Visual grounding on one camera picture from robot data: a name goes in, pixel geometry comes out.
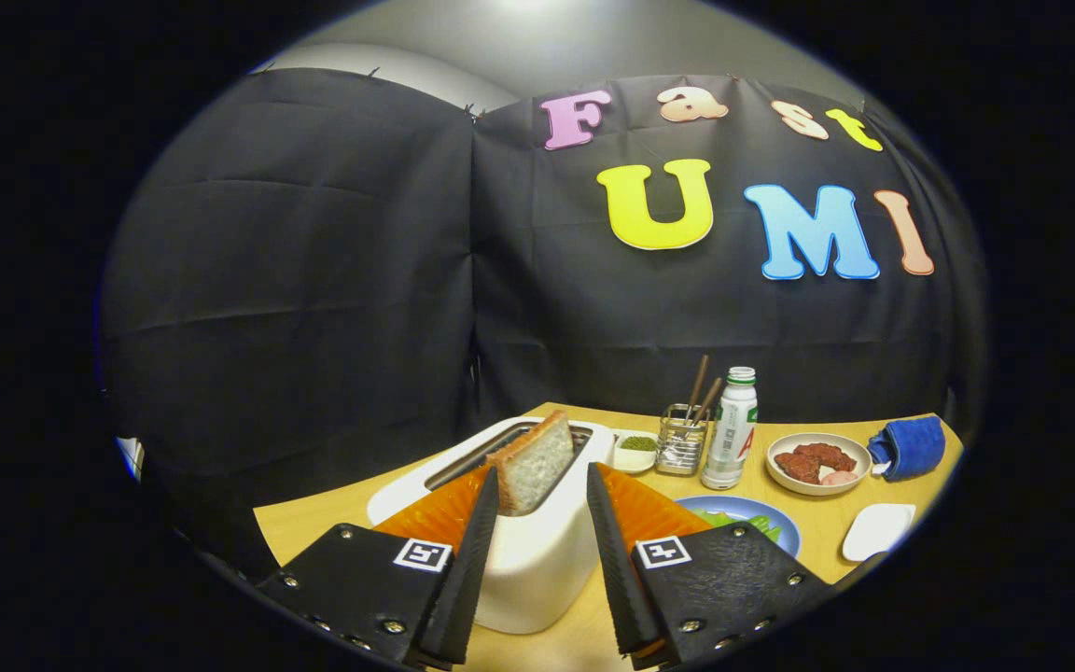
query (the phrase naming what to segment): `plate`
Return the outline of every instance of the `plate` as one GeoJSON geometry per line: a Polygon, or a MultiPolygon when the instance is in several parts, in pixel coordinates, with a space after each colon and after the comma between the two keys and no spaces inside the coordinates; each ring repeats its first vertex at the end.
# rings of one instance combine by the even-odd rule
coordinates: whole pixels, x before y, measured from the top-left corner
{"type": "Polygon", "coordinates": [[[875,553],[888,552],[907,532],[915,518],[915,505],[875,503],[862,507],[852,520],[841,553],[854,562],[862,562],[875,553]]]}
{"type": "MultiPolygon", "coordinates": [[[[769,469],[769,475],[778,485],[784,486],[788,490],[801,495],[814,495],[814,497],[840,495],[841,492],[851,490],[855,486],[861,484],[861,481],[865,481],[865,475],[870,472],[871,467],[874,467],[874,459],[870,456],[870,451],[865,446],[862,446],[861,443],[857,443],[852,439],[841,437],[840,434],[819,434],[815,433],[815,431],[790,434],[771,443],[771,446],[765,449],[765,469],[769,469]],[[841,451],[844,451],[845,455],[848,455],[852,458],[854,462],[857,462],[857,467],[852,468],[852,473],[857,475],[857,481],[841,485],[815,485],[804,484],[803,481],[794,481],[793,477],[786,475],[786,472],[782,471],[782,467],[777,462],[774,462],[774,456],[794,452],[794,447],[802,446],[804,443],[828,443],[828,445],[836,446],[841,451]]],[[[823,476],[828,476],[829,473],[832,473],[832,468],[819,468],[820,480],[823,476]]]]}
{"type": "Polygon", "coordinates": [[[726,513],[729,518],[736,520],[749,520],[754,516],[764,515],[769,518],[770,527],[780,527],[777,534],[777,545],[793,557],[799,557],[799,548],[803,547],[803,537],[799,533],[799,526],[790,519],[788,515],[756,500],[729,497],[729,495],[700,495],[698,498],[683,498],[675,500],[679,505],[687,507],[701,507],[708,513],[726,513]]]}
{"type": "Polygon", "coordinates": [[[654,461],[658,457],[657,451],[628,451],[619,445],[630,437],[648,437],[657,443],[658,434],[653,433],[653,431],[630,429],[614,429],[613,433],[616,435],[616,442],[613,444],[613,469],[626,473],[641,473],[645,469],[654,467],[654,461]]]}

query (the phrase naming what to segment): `bread slice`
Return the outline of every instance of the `bread slice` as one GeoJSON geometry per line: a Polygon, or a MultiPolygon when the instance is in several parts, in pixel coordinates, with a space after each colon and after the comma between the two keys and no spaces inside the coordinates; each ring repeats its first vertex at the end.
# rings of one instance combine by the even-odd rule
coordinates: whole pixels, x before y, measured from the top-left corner
{"type": "Polygon", "coordinates": [[[500,513],[533,513],[573,458],[571,425],[562,410],[487,456],[499,478],[500,513]]]}

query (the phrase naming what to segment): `bottle cap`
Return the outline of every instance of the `bottle cap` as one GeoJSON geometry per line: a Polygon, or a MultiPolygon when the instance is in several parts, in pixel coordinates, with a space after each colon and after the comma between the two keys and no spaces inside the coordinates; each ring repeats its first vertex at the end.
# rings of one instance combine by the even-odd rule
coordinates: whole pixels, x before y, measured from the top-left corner
{"type": "Polygon", "coordinates": [[[754,370],[747,366],[734,366],[729,370],[729,383],[734,386],[751,386],[756,383],[754,370]]]}

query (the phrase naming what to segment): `meat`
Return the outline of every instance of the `meat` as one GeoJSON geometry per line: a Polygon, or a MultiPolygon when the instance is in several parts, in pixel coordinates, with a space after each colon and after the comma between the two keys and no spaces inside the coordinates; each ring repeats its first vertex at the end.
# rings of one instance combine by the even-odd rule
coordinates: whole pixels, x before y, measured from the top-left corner
{"type": "Polygon", "coordinates": [[[828,476],[823,476],[823,481],[820,481],[820,485],[843,485],[851,484],[852,481],[857,481],[857,473],[851,471],[833,471],[829,473],[828,476]]]}
{"type": "Polygon", "coordinates": [[[779,454],[774,456],[774,462],[782,467],[786,475],[804,484],[819,485],[819,460],[813,456],[797,454],[779,454]]]}
{"type": "Polygon", "coordinates": [[[794,455],[812,456],[819,461],[820,467],[828,467],[836,471],[852,471],[857,469],[857,460],[845,455],[845,452],[831,446],[829,443],[804,443],[794,448],[794,455]]]}

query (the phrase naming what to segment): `orange soft pad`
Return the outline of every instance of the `orange soft pad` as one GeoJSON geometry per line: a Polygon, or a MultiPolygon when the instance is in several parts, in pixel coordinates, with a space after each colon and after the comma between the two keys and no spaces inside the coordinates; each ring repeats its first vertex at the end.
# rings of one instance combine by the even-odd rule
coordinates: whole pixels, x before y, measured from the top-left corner
{"type": "Polygon", "coordinates": [[[459,553],[467,521],[484,486],[489,464],[463,473],[426,497],[402,507],[391,518],[372,528],[405,539],[450,544],[459,553]]]}
{"type": "Polygon", "coordinates": [[[605,463],[594,463],[604,477],[608,498],[613,502],[616,523],[625,539],[625,549],[631,552],[636,541],[660,540],[671,534],[694,534],[712,526],[671,498],[658,492],[636,477],[616,471],[605,463]]]}

